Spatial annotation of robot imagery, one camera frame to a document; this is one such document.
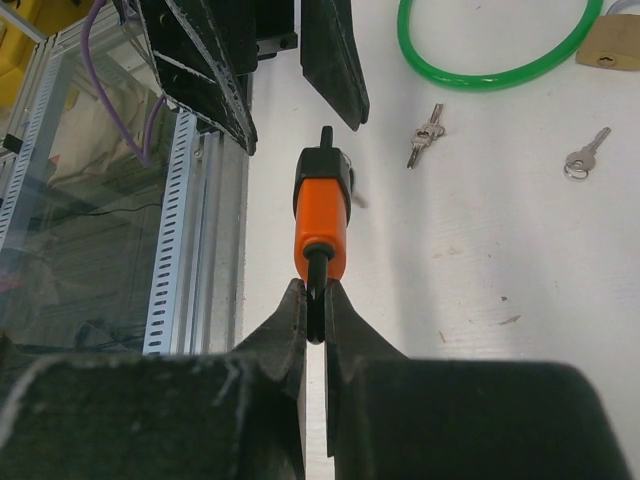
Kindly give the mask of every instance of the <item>black cable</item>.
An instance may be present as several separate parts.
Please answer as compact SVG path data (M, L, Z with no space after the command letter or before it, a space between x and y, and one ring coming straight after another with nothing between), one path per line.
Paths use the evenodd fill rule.
M125 344L130 343L130 342L137 342L140 340L144 340L144 334L143 335L134 335L128 338L124 338L122 340L113 340L111 342L106 342L106 343L99 343L97 345L88 345L86 347L81 347L81 348L77 348L76 351L79 352L95 352L95 351L103 351L106 350L108 348L112 348L112 347L117 347L117 346L121 346L123 348L125 348L126 350L131 350L129 347L127 347Z
M117 213L117 212L126 212L126 213L134 213L134 212L139 212L140 210L144 210L145 208L149 208L149 207L162 207L161 203L148 203L146 205L143 205L141 207L138 208L116 208L114 210L108 210L106 212L98 212L98 213L77 213L77 212L69 212L68 215L65 215L63 218L57 218L55 219L56 221L60 221L63 220L65 218L69 218L69 217L102 217L104 215L109 215L111 213ZM32 222L44 222L45 220L43 218L32 218L31 219Z
M108 210L106 212L78 213L78 214L76 214L76 216L77 217L101 217L103 215L109 215L110 213L116 213L116 212L129 212L129 213L139 212L140 210L144 210L145 208L149 208L149 207L162 207L162 204L161 203L148 203L147 205L143 205L143 206L138 207L138 208L116 208L115 210Z

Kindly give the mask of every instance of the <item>glass panel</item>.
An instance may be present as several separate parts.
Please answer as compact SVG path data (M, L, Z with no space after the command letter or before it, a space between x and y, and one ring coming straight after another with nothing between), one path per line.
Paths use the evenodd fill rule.
M93 59L141 145L158 87L117 33ZM0 405L39 355L142 351L175 116L160 109L143 168L73 60L78 74L54 93L66 98L59 124L41 128L57 128L55 140L39 168L34 153L0 252Z

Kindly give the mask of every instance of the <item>key ring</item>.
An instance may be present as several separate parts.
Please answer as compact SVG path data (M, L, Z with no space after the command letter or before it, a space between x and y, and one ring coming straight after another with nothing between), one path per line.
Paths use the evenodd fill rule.
M589 178L589 170L580 170L577 168L573 168L573 165L575 165L575 163L565 163L564 164L564 174L569 177L572 178L574 180L578 180L580 182L586 180L587 178Z

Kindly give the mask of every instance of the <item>black plastic part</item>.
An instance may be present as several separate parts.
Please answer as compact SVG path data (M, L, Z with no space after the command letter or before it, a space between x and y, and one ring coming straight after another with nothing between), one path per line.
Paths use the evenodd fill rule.
M369 118L369 96L353 35L351 0L302 0L301 35L304 77L358 130Z
M322 129L321 145L314 148L305 148L298 160L296 169L296 183L293 189L293 215L298 211L298 195L302 183L309 178L335 178L340 184L344 194L347 209L347 223L351 219L351 174L342 151L330 145L333 140L333 129Z
M337 480L630 479L598 396L548 363L409 360L325 290ZM304 478L307 296L222 356L46 358L0 416L7 479Z
M312 245L307 245L302 251L302 254L305 256L305 258L308 259L311 258L311 255L316 252L322 252L324 255L326 255L329 261L333 260L333 257L335 257L336 255L335 249L327 243L314 243Z
M247 103L249 108L251 108L251 95L249 93L250 89L250 75L242 75L238 77L238 82L240 84L240 93L247 99ZM220 129L215 125L211 125L208 122L205 122L201 118L198 118L196 121L196 130L200 135L204 135L207 133L216 133L220 132Z
M287 35L294 31L294 0L254 1L256 1L256 22L259 39Z
M351 170L349 170L349 180L351 180L351 191L353 192L354 189L356 188L356 171L351 168Z
M256 0L209 0L209 4L235 74L255 72L258 68Z
M253 155L258 141L256 128L210 0L138 0L138 4L156 76L165 94L229 134ZM255 39L251 22L232 24L233 32L248 26L246 35ZM233 40L229 30L227 41L236 45ZM232 48L239 67L252 68L257 61L255 44L253 49L255 58L245 59L247 44L237 43Z
M1 477L303 480L306 316L295 280L226 355L40 360L0 417Z
M2 141L2 146L16 155L20 153L20 150L22 150L22 144L23 141L21 139L11 135L10 133L7 133Z
M325 338L324 291L329 280L329 257L321 249L315 249L307 258L309 259L307 340L314 345L320 345Z

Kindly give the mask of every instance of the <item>silver key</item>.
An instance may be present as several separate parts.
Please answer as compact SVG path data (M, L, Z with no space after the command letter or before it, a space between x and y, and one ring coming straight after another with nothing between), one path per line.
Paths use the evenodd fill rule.
M411 142L413 143L413 151L411 152L409 163L407 163L408 169L411 170L416 168L420 161L420 155L422 152L429 148L433 142L447 133L445 128L440 125L440 116L442 115L443 108L444 105L442 103L436 104L436 107L433 109L433 113L431 114L431 118L429 119L429 123L416 130L416 134Z
M585 180L589 176L589 172L596 166L596 152L598 148L600 148L600 145L602 145L610 133L611 129L609 127L602 129L593 142L582 150L569 155L564 166L565 174L576 180Z

